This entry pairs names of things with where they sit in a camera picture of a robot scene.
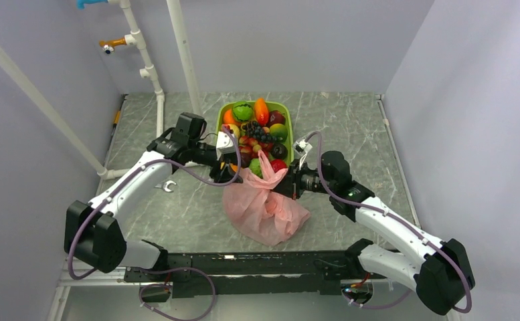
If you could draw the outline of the pink plastic bag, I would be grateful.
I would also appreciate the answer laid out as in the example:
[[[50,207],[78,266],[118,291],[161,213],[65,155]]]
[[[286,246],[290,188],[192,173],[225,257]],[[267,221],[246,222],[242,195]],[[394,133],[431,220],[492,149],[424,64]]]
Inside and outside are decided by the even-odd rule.
[[[242,169],[242,183],[224,188],[222,203],[232,225],[243,235],[266,246],[290,239],[311,217],[311,213],[294,199],[275,193],[287,169],[274,171],[264,152],[255,159],[262,172],[259,177],[252,165]]]

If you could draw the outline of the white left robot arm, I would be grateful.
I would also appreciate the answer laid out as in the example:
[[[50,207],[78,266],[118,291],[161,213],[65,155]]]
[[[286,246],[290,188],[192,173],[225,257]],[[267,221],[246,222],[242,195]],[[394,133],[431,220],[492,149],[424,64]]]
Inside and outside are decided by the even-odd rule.
[[[168,251],[147,240],[127,240],[122,225],[159,183],[168,191],[169,177],[182,170],[197,180],[225,187],[239,179],[242,157],[234,133],[222,126],[216,144],[203,141],[207,122],[182,113],[174,127],[152,140],[140,159],[117,182],[88,202],[74,201],[66,211],[64,251],[74,280],[73,260],[109,273],[116,268],[141,270],[150,280],[163,279],[169,271]]]

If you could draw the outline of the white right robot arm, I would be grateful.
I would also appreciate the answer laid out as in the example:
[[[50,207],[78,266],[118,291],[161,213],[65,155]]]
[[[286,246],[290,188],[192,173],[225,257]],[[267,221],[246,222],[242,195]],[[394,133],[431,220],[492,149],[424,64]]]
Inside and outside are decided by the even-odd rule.
[[[370,228],[395,247],[386,250],[360,239],[345,251],[345,270],[386,277],[414,292],[430,311],[446,315],[470,312],[475,286],[463,244],[444,241],[417,228],[391,210],[373,191],[353,180],[343,154],[324,152],[316,169],[294,160],[274,192],[298,199],[305,191],[322,193],[338,214]]]

